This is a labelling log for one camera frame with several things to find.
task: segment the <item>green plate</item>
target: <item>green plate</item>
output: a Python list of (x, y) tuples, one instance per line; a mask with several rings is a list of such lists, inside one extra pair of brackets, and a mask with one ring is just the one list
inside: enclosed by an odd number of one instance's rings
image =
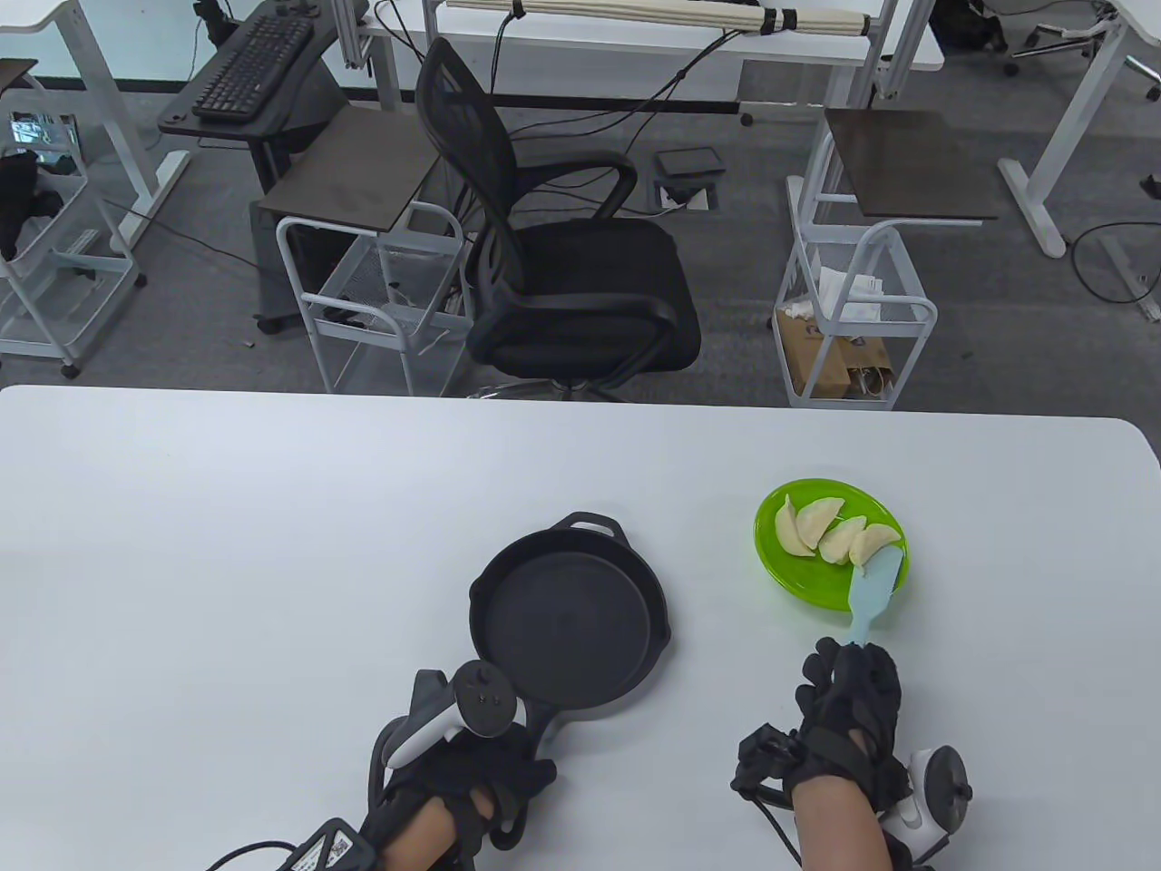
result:
[(899, 567), (899, 581), (895, 589), (899, 590), (907, 582), (907, 571), (911, 567), (911, 555), (907, 549), (907, 534), (903, 532), (903, 527), (877, 499), (857, 487), (823, 477), (802, 478), (783, 484), (770, 494), (758, 508), (758, 516), (753, 518), (753, 544), (758, 548), (762, 563), (774, 581), (812, 605), (831, 611), (850, 611), (846, 605), (851, 589), (850, 563), (831, 566), (817, 554), (814, 556), (791, 556), (778, 544), (778, 537), (774, 534), (774, 514), (783, 506), (787, 495), (794, 503), (795, 511), (801, 511), (815, 499), (821, 499), (824, 496), (838, 496), (846, 499), (843, 510), (838, 512), (838, 520), (863, 514), (867, 519), (867, 525), (886, 524), (894, 527), (901, 537), (897, 546), (903, 548), (903, 564)]

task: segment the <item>chair backrest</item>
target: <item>chair backrest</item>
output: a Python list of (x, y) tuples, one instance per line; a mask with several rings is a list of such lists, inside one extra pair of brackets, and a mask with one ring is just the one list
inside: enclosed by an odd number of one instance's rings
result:
[(484, 308), (504, 290), (524, 287), (522, 252), (507, 217), (515, 202), (517, 165), (512, 141), (491, 99), (444, 37), (437, 37), (416, 82), (416, 108), (440, 157), (463, 178), (484, 211), (477, 290)]

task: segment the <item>forearm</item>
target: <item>forearm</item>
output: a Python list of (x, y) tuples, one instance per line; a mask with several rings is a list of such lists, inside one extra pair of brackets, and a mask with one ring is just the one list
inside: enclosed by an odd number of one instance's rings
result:
[(815, 777), (791, 796), (803, 871), (892, 871), (887, 842), (852, 780)]
[[(495, 806), (479, 790), (473, 790), (471, 800), (481, 816), (491, 818)], [(442, 799), (433, 798), (424, 805), (397, 838), (380, 854), (380, 871), (427, 871), (455, 843), (455, 819)]]

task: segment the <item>spatula handle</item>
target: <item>spatula handle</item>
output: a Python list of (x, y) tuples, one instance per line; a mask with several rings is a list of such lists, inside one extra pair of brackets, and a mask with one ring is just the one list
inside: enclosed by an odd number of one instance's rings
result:
[(843, 643), (866, 647), (871, 636), (871, 621), (861, 614), (851, 614), (851, 628), (846, 632), (846, 640)]

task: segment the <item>white vr controller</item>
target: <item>white vr controller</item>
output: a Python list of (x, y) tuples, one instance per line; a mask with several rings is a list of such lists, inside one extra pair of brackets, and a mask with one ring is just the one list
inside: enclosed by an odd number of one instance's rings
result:
[(911, 794), (880, 816), (879, 825), (910, 850), (915, 865), (922, 865), (964, 825), (972, 787), (964, 760), (952, 747), (911, 754), (907, 773)]
[(442, 671), (416, 676), (408, 717), (383, 746), (383, 764), (408, 765), (440, 741), (450, 741), (463, 729), (481, 737), (503, 735), (517, 715), (512, 683), (495, 665), (473, 660), (447, 682)]

